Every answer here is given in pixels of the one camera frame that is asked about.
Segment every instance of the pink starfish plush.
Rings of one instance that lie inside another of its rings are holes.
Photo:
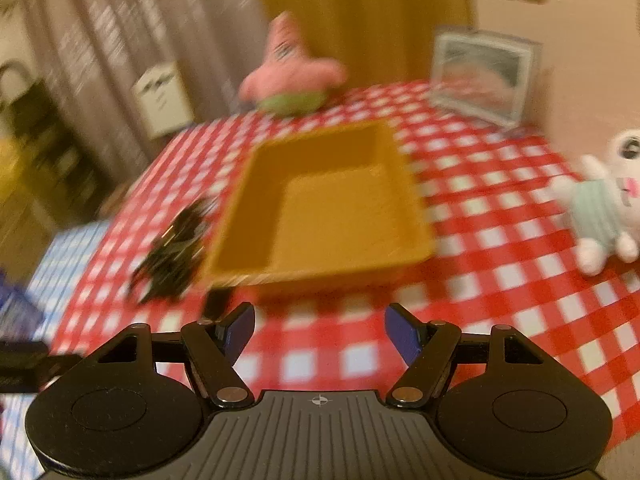
[[[335,59],[309,57],[295,19],[283,12],[271,22],[264,61],[242,82],[240,98],[278,116],[308,114],[324,104],[327,89],[346,79]]]

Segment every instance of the white plush toy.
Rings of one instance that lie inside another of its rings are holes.
[[[609,143],[607,165],[582,158],[584,182],[556,176],[552,196],[567,212],[577,239],[576,259],[583,274],[599,274],[615,252],[627,263],[638,258],[640,241],[640,130],[627,130]]]

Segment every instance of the yellow plastic box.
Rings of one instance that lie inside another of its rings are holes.
[[[208,287],[297,294],[392,280],[434,250],[420,197],[385,122],[262,143],[212,242]]]

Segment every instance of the table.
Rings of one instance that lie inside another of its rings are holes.
[[[494,126],[430,108],[424,81],[348,92],[299,119],[257,113],[201,124],[174,139],[143,175],[114,219],[70,301],[54,340],[59,351],[90,351],[132,322],[160,332],[195,320],[204,292],[179,304],[142,307],[126,299],[130,272],[171,218],[200,193],[225,206],[252,147],[270,137],[375,118],[396,128],[438,235],[438,254],[401,282],[349,294],[261,303],[254,338],[236,370],[263,388],[376,388],[404,365],[383,329],[383,309],[399,301],[421,320],[465,332],[516,326],[593,388],[614,417],[611,445],[640,430],[640,278],[612,259],[596,278],[576,269],[574,240],[545,186],[568,173],[545,140],[508,139]],[[242,291],[235,301],[242,299]],[[182,377],[178,365],[160,370]],[[460,370],[456,380],[478,373]]]

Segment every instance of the picture frame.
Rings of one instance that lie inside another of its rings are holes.
[[[506,130],[522,124],[540,60],[535,41],[466,27],[440,27],[430,102]]]

